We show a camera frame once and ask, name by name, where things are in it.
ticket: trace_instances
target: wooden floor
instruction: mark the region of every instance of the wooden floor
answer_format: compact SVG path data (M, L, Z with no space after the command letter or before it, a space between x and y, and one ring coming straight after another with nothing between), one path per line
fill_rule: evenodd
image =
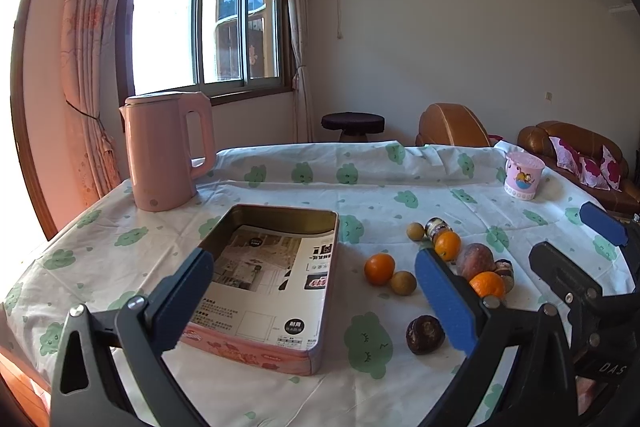
M49 414L40 397L33 391L31 380L2 355L0 355L0 375L31 421L38 427L49 427Z

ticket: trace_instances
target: pink plastic cup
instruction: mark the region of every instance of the pink plastic cup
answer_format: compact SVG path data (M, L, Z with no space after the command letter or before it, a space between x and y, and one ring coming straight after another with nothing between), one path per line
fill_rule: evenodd
M508 153L504 190L519 200L532 200L536 197L536 189L544 168L545 163L529 153Z

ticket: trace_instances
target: metal bolt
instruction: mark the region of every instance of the metal bolt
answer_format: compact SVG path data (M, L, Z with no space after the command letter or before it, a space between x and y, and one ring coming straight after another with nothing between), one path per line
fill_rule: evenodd
M141 308L144 303L145 298L138 295L129 299L129 301L127 302L127 308L129 308L130 310L137 310L138 308Z
M84 306L82 304L78 304L78 306L74 306L69 310L69 315L72 317L79 317L84 313Z
M482 299L482 304L484 304L490 310L495 310L500 307L500 299L498 299L495 295L487 295L484 299Z
M600 336L597 333L591 333L589 335L589 344L591 347L598 347L600 345Z
M545 304L542 306L542 311L545 312L545 315L549 315L549 317L555 317L558 315L558 309L553 306L553 304Z

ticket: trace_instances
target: throw pillow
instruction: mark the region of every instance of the throw pillow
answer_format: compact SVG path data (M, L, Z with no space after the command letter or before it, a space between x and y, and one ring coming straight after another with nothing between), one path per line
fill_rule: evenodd
M611 190L606 179L600 172L598 164L591 158L580 156L580 164L582 171L580 172L580 183L591 188L600 188L601 190Z
M556 136L550 136L549 140L556 150L556 157L558 158L558 167L572 172L575 176L580 178L582 172L582 164L580 163L580 156L567 142L562 138Z
M607 183L613 190L620 191L620 164L616 162L613 155L605 145L602 146L602 160L600 161L600 171Z

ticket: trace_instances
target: kettle handle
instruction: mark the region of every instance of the kettle handle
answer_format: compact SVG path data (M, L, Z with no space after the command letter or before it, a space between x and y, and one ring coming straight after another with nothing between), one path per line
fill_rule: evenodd
M213 120L211 116L211 103L202 92L185 92L180 97L180 114L183 118L191 111L200 116L202 129L202 142L204 144L204 163L191 168L191 178L199 178L209 171L216 162L216 148L213 140Z

